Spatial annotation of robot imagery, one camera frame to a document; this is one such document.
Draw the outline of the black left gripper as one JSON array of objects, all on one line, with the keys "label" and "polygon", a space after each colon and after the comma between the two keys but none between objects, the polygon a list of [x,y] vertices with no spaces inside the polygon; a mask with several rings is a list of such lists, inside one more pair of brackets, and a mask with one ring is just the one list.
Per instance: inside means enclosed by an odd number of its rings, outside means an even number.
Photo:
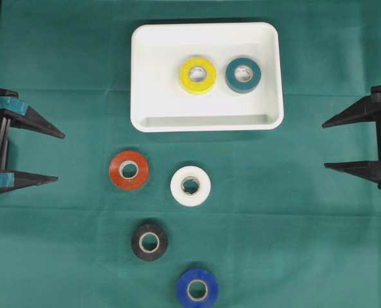
[{"label": "black left gripper", "polygon": [[11,127],[43,133],[59,139],[65,134],[42,117],[16,93],[0,89],[0,194],[58,180],[56,176],[39,175],[7,169],[8,131]]}]

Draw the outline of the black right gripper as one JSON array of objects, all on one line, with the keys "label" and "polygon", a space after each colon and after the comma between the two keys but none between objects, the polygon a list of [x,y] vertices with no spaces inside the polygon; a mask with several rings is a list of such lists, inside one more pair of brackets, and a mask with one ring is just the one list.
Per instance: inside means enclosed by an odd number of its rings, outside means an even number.
[{"label": "black right gripper", "polygon": [[372,87],[370,96],[364,96],[341,113],[331,117],[322,124],[322,127],[373,121],[376,125],[377,161],[324,163],[324,166],[375,182],[381,190],[381,85]]}]

